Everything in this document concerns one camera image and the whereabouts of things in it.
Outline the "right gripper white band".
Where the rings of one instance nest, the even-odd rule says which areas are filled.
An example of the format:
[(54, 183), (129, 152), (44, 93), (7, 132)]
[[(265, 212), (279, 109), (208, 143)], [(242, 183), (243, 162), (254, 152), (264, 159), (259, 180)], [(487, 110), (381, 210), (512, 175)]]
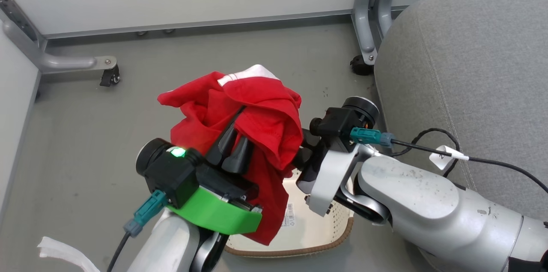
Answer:
[(345, 188), (356, 163), (368, 157), (368, 147), (357, 144), (350, 152), (341, 152), (329, 149), (320, 137), (315, 137), (309, 130), (304, 130), (303, 134), (303, 142), (292, 165), (301, 172), (296, 186), (308, 195), (306, 202), (309, 209), (323, 217), (335, 201), (361, 217), (369, 217), (366, 208)]

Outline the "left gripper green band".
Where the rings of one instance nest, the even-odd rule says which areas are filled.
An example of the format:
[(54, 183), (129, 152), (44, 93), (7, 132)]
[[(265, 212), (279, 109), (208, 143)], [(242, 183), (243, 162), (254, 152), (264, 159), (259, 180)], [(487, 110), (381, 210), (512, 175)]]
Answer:
[(262, 211), (247, 202), (257, 185), (242, 176), (248, 172), (254, 144), (235, 129), (241, 107), (206, 155), (206, 164), (169, 161), (166, 165), (167, 209), (190, 223), (225, 235), (252, 233)]

